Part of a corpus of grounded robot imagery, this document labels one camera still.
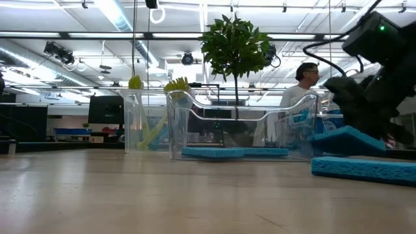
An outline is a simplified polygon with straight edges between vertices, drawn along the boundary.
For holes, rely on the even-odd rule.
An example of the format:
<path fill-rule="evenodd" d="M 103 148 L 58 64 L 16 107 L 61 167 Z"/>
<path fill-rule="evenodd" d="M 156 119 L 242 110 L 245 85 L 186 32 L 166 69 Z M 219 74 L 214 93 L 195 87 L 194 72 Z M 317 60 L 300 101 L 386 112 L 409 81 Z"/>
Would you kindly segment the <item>black cabinet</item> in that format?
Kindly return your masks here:
<path fill-rule="evenodd" d="M 43 142 L 47 135 L 47 107 L 0 105 L 0 136 L 18 142 Z"/>

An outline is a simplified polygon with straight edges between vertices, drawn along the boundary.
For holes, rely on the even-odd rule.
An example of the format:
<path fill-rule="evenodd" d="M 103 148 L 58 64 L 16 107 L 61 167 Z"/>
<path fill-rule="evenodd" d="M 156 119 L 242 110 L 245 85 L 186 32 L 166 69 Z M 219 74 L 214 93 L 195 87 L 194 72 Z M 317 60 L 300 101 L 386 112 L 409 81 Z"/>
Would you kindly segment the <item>clear bin with curved handles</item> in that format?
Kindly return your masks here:
<path fill-rule="evenodd" d="M 315 115 L 315 130 L 318 97 L 308 94 L 302 97 L 292 107 L 265 107 L 265 106 L 239 106 L 240 115 L 244 121 L 258 122 L 264 120 L 268 114 L 276 112 L 287 112 L 285 117 L 288 119 L 289 127 L 294 128 L 296 114 L 301 110 L 309 109 Z M 272 136 L 265 130 L 266 146 L 260 148 L 287 148 L 289 154 L 283 157 L 238 157 L 210 159 L 205 157 L 193 157 L 183 155 L 182 148 L 236 148 L 244 147 L 226 146 L 220 136 L 220 125 L 217 121 L 231 120 L 231 111 L 235 106 L 227 105 L 204 105 L 198 102 L 190 94 L 183 91 L 169 92 L 167 95 L 168 104 L 168 128 L 170 137 L 170 156 L 178 161 L 289 161 L 289 162 L 308 162 L 313 157 L 313 147 L 311 140 L 297 141 L 292 147 L 284 146 L 276 140 L 277 133 Z"/>

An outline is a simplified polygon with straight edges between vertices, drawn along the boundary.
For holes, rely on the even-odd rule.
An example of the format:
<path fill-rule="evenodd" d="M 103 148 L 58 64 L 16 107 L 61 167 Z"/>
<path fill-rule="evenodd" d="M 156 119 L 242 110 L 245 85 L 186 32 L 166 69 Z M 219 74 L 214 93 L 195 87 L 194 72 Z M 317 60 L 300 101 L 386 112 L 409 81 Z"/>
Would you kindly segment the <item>tall clear plastic bin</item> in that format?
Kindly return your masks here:
<path fill-rule="evenodd" d="M 152 129 L 167 112 L 166 94 L 162 91 L 139 89 L 121 90 L 120 94 L 123 97 L 125 151 L 127 153 L 157 151 L 155 143 L 157 138 L 150 144 L 151 149 L 143 151 L 137 148 L 137 144 L 143 140 L 139 99 L 142 98 L 141 103 L 148 119 L 149 128 Z"/>

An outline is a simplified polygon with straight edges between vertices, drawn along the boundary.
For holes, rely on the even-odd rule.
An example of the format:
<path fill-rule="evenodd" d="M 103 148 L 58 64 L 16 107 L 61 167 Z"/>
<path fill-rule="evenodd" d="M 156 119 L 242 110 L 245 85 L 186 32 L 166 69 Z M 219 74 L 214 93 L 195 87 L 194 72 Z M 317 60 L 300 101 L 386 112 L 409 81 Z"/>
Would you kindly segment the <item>black aluminium table frame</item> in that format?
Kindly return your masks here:
<path fill-rule="evenodd" d="M 123 143 L 91 143 L 91 142 L 18 142 L 16 153 L 36 151 L 60 151 L 83 149 L 112 149 L 124 151 Z M 416 162 L 416 150 L 387 149 L 385 153 L 376 155 L 380 158 L 403 159 Z"/>

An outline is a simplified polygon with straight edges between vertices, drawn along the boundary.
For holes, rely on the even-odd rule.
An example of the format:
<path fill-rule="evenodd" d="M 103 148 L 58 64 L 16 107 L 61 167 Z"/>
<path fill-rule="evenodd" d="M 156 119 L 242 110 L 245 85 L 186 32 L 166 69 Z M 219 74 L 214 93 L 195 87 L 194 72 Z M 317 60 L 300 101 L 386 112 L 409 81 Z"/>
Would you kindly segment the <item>black monitor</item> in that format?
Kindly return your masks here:
<path fill-rule="evenodd" d="M 92 96 L 88 110 L 89 124 L 123 124 L 124 99 L 121 96 Z"/>

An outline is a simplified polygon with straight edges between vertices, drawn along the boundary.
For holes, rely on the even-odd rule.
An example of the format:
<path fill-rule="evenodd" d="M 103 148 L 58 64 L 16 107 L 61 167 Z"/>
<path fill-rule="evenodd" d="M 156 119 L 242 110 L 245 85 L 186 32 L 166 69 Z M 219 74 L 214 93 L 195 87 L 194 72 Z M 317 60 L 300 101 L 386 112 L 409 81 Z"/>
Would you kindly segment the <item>black light bar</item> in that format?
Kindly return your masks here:
<path fill-rule="evenodd" d="M 44 40 L 198 40 L 202 32 L 53 32 L 0 31 L 0 39 Z M 319 42 L 333 40 L 338 34 L 268 33 L 271 41 Z"/>

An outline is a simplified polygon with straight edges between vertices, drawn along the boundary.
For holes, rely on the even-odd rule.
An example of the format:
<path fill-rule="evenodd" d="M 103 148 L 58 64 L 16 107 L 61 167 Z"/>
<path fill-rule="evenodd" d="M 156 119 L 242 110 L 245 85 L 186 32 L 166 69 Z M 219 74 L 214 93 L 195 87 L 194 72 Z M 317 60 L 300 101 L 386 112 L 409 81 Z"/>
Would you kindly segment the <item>blue crate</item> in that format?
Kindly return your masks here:
<path fill-rule="evenodd" d="M 89 141 L 91 129 L 85 128 L 54 128 L 55 141 Z"/>

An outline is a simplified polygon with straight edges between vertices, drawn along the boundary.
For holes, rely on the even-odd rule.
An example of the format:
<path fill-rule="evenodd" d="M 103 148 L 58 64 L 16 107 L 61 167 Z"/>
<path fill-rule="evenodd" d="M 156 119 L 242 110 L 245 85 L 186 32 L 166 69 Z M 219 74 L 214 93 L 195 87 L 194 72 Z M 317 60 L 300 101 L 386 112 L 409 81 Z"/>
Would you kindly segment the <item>person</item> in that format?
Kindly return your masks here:
<path fill-rule="evenodd" d="M 302 63 L 296 70 L 295 79 L 298 84 L 292 86 L 283 92 L 280 107 L 291 107 L 295 105 L 306 94 L 317 94 L 314 90 L 310 90 L 320 79 L 318 65 L 313 62 Z M 266 146 L 265 130 L 272 137 L 273 133 L 277 133 L 276 140 L 279 140 L 284 146 L 292 147 L 298 141 L 297 129 L 289 127 L 288 119 L 285 115 L 287 112 L 276 112 L 268 114 L 267 117 L 257 123 L 255 129 L 253 146 Z"/>

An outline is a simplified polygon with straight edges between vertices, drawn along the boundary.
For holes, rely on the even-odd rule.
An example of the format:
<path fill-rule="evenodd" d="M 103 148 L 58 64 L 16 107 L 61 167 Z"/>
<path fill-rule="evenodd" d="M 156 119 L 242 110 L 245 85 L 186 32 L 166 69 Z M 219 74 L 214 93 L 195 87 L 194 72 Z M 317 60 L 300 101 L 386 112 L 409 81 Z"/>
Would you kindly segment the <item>black track light cluster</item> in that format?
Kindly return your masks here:
<path fill-rule="evenodd" d="M 44 53 L 50 57 L 55 57 L 65 65 L 72 65 L 75 62 L 72 51 L 68 51 L 54 42 L 46 42 Z"/>

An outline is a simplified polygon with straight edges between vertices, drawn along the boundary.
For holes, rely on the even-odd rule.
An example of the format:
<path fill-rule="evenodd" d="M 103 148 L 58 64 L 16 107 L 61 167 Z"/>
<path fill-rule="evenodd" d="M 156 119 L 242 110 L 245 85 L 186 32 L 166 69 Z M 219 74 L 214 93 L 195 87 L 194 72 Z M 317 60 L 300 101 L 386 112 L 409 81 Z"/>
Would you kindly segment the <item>potted small green tree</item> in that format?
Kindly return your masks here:
<path fill-rule="evenodd" d="M 250 21 L 223 15 L 207 26 L 198 40 L 201 42 L 203 61 L 210 64 L 211 75 L 233 78 L 235 108 L 231 120 L 219 120 L 220 136 L 226 146 L 255 147 L 265 145 L 265 122 L 244 121 L 239 106 L 238 80 L 260 72 L 267 63 L 269 37 Z"/>

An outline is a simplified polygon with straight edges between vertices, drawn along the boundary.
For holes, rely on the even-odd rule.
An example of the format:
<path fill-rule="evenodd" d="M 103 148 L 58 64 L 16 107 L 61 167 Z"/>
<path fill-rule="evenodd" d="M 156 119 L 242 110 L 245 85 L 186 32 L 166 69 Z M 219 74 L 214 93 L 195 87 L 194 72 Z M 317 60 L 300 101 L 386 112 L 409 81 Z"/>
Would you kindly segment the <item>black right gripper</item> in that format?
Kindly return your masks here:
<path fill-rule="evenodd" d="M 333 94 L 345 125 L 376 130 L 378 138 L 390 145 L 416 144 L 416 100 L 404 100 L 414 94 L 415 85 L 415 57 L 404 57 L 360 83 L 351 77 L 332 77 L 324 83 Z M 374 119 L 369 103 L 385 110 Z"/>

